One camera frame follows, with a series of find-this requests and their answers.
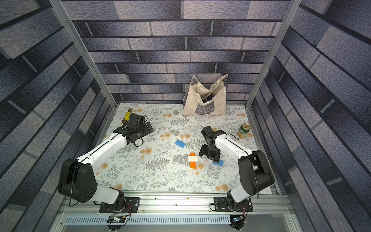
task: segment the green can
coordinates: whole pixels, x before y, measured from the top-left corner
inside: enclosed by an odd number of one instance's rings
[[[240,126],[240,130],[238,131],[237,136],[240,138],[245,138],[245,135],[249,133],[250,130],[251,130],[250,125],[247,123],[244,123]]]

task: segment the ventilation slot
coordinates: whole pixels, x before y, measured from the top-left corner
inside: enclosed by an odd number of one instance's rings
[[[65,225],[106,225],[107,215],[68,216]],[[131,215],[128,225],[206,225],[230,224],[229,215]]]

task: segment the canvas bag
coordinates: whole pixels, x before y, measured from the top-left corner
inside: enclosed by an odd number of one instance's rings
[[[207,89],[193,75],[183,99],[183,115],[225,115],[227,77],[220,77]]]

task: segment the table surface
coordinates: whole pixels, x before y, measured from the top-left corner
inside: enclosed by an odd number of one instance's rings
[[[238,164],[225,152],[221,151],[222,167],[198,157],[196,168],[191,169],[187,156],[191,152],[198,155],[205,144],[201,130],[206,126],[237,136],[239,127],[248,123],[243,106],[227,105],[225,116],[182,116],[182,105],[121,103],[106,137],[122,126],[129,108],[148,116],[154,132],[143,137],[142,146],[131,143],[108,159],[95,173],[99,184],[123,190],[216,193],[240,183]],[[175,145],[176,140],[183,141],[185,147]],[[252,133],[238,143],[257,149]],[[269,187],[259,193],[272,194]]]

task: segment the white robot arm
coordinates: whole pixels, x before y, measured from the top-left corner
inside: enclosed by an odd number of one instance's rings
[[[227,202],[231,209],[274,183],[272,170],[262,151],[241,146],[222,130],[214,132],[211,127],[205,127],[201,133],[207,144],[202,145],[199,156],[205,155],[208,159],[219,162],[220,150],[223,150],[238,162],[240,184],[227,192]]]
[[[125,206],[124,193],[111,187],[98,184],[94,173],[118,150],[143,136],[153,132],[143,115],[131,114],[126,127],[114,130],[104,142],[77,159],[67,159],[59,178],[58,192],[79,202],[102,202],[108,204],[114,212],[120,212]]]

